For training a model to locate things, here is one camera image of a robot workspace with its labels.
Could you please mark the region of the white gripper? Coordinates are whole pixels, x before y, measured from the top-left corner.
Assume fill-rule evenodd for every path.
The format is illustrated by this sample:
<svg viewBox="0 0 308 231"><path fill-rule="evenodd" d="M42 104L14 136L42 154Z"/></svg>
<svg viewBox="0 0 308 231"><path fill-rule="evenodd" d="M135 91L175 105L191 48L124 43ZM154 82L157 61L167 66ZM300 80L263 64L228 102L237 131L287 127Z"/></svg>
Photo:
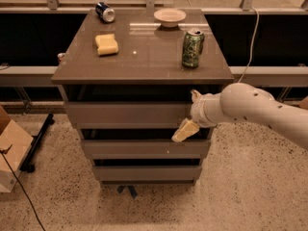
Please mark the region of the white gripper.
<svg viewBox="0 0 308 231"><path fill-rule="evenodd" d="M225 115L220 106L220 94L201 94L191 90L191 119L185 118L172 136L175 142L181 142L196 134L200 127L215 127L223 122Z"/></svg>

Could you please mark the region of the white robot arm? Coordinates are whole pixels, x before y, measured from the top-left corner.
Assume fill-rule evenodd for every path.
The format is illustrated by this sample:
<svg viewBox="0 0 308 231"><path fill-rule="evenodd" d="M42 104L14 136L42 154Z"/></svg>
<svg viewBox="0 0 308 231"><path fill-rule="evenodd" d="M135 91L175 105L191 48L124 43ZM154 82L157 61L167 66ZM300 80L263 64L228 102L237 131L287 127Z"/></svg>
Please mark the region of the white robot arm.
<svg viewBox="0 0 308 231"><path fill-rule="evenodd" d="M274 132L308 149L308 111L285 105L261 89L245 83L228 85L217 94L192 90L191 118L185 118L172 136L184 141L200 128L221 123L250 122L269 127Z"/></svg>

